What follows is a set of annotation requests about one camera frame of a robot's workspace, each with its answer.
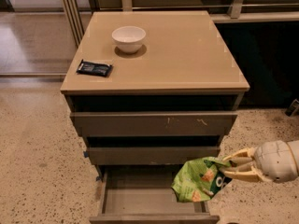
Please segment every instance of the crumpled plastic bag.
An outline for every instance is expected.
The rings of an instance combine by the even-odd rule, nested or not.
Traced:
[[[171,186],[177,201],[187,203],[212,199],[232,180],[220,171],[221,167],[230,166],[229,161],[215,157],[186,161]]]

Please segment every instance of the speckled floor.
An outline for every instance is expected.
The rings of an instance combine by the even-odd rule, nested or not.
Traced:
[[[0,15],[0,34],[3,22],[9,26],[9,20]],[[64,18],[58,16],[56,22],[68,29]],[[49,37],[45,39],[44,43],[49,44]],[[4,44],[0,39],[1,59],[5,54],[8,61],[11,53],[4,51]],[[61,57],[71,59],[73,51],[68,52]],[[33,52],[26,54],[35,57]],[[61,85],[61,81],[49,79],[0,79],[1,224],[84,224],[89,223],[90,216],[97,215],[101,182],[95,181],[97,172],[83,157],[85,146],[68,117]],[[281,109],[239,110],[234,128],[221,144],[221,155],[266,141],[299,139],[298,127],[299,116],[287,117]],[[234,180],[209,202],[210,211],[221,216],[220,223],[297,223],[298,185],[299,179],[285,184]]]

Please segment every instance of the drawer front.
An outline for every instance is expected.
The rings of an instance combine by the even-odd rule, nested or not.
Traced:
[[[236,112],[71,113],[79,136],[219,135],[230,132]]]
[[[183,164],[208,156],[217,157],[219,147],[90,147],[93,165],[157,165]]]
[[[206,203],[177,203],[171,184],[179,166],[107,167],[100,211],[92,224],[217,223]]]

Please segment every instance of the table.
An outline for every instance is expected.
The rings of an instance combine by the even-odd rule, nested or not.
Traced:
[[[112,41],[112,32],[125,25],[139,26],[147,33],[144,46],[133,55],[121,53]],[[79,75],[82,59],[112,63],[113,70],[109,77]],[[159,11],[94,13],[61,92],[91,164],[176,166],[219,154],[221,140],[230,132],[248,89],[205,11]],[[108,176],[104,183],[109,184]],[[106,203],[101,202],[99,217],[92,218],[92,223],[151,218],[195,223],[199,216],[216,221],[203,216],[208,213],[204,207],[199,216],[183,212],[149,218],[149,214],[136,217],[140,210],[132,215],[120,214],[121,209],[107,214]]]

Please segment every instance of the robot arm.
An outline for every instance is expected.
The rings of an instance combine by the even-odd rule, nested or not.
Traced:
[[[299,140],[267,142],[244,148],[223,159],[235,167],[221,168],[228,177],[248,182],[293,181],[299,176]]]

